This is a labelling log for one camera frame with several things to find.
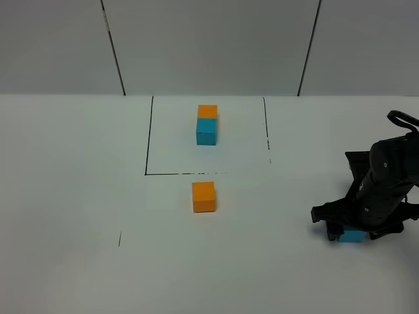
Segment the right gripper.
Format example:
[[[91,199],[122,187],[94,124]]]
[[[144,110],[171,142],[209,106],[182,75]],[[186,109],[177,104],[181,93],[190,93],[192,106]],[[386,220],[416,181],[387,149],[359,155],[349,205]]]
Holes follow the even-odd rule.
[[[414,185],[409,180],[388,184],[368,171],[344,198],[313,207],[312,222],[326,222],[329,241],[338,241],[345,227],[367,232],[371,240],[400,234],[404,221],[418,220],[418,205],[405,200]]]

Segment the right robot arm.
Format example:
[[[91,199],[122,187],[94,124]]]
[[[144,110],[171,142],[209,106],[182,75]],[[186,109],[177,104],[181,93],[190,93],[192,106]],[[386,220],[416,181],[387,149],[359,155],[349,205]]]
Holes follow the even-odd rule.
[[[409,130],[381,140],[370,151],[346,152],[353,182],[344,198],[313,207],[313,222],[324,221],[329,241],[359,243],[404,230],[418,220],[418,205],[407,194],[418,186],[418,120],[400,111],[388,119]]]

